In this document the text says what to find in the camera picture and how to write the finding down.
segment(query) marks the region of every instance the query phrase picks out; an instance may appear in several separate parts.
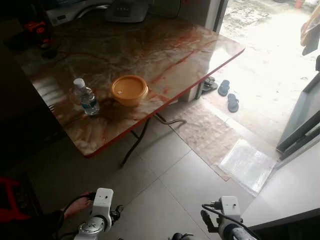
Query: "table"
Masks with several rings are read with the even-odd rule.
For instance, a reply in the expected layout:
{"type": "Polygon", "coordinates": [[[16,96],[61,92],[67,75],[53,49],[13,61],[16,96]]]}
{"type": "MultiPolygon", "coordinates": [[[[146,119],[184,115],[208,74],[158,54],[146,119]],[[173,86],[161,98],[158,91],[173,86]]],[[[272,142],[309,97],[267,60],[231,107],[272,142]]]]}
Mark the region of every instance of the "table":
{"type": "Polygon", "coordinates": [[[87,14],[55,28],[54,59],[31,48],[15,59],[73,144],[92,157],[244,51],[244,46],[186,20],[147,16],[135,24],[107,23],[87,14]],[[138,75],[149,87],[137,107],[112,99],[112,81],[138,75]],[[89,117],[75,101],[73,80],[83,78],[100,104],[89,117]]]}

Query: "white tiled floor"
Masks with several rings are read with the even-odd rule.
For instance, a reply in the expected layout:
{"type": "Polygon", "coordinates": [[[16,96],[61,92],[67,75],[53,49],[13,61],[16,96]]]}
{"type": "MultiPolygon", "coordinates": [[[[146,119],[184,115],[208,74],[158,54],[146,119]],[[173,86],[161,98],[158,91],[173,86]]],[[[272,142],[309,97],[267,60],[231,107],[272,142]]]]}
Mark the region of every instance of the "white tiled floor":
{"type": "MultiPolygon", "coordinates": [[[[176,232],[216,240],[219,237],[208,233],[201,220],[201,204],[233,195],[244,211],[253,200],[232,180],[222,180],[170,127],[155,119],[127,164],[119,169],[134,141],[127,135],[86,159],[65,138],[6,174],[14,177],[27,171],[45,212],[63,207],[85,191],[114,189],[113,207],[123,204],[125,209],[111,231],[100,237],[107,240],[166,240],[176,232]]],[[[76,229],[89,211],[67,219],[61,233],[76,229]]]]}

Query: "plastic water bottle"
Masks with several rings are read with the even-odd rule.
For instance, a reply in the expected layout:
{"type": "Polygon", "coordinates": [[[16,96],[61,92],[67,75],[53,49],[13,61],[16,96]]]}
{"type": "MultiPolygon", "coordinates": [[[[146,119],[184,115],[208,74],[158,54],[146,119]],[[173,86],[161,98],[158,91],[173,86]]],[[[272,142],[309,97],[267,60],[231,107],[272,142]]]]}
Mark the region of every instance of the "plastic water bottle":
{"type": "Polygon", "coordinates": [[[75,85],[74,95],[78,97],[84,112],[90,116],[99,113],[99,103],[96,96],[89,87],[86,87],[85,81],[82,78],[77,78],[73,81],[75,85]]]}

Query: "white bottle cap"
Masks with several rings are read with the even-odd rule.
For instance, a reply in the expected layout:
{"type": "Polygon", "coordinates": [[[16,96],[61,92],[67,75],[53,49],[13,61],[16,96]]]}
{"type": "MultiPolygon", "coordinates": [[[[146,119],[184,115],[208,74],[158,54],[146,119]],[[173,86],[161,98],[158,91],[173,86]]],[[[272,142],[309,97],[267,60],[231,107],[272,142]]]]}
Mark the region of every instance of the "white bottle cap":
{"type": "Polygon", "coordinates": [[[85,81],[82,78],[76,78],[73,80],[73,84],[79,89],[82,89],[86,86],[85,81]]]}

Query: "orange plastic bowl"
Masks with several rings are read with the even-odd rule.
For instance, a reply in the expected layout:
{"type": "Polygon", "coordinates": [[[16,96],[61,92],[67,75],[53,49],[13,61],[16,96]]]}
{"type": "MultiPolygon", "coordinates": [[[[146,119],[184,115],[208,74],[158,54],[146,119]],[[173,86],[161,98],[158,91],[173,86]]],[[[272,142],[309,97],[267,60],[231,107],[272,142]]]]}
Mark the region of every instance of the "orange plastic bowl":
{"type": "Polygon", "coordinates": [[[113,98],[124,106],[133,107],[148,95],[146,81],[136,75],[117,78],[111,86],[113,98]]]}

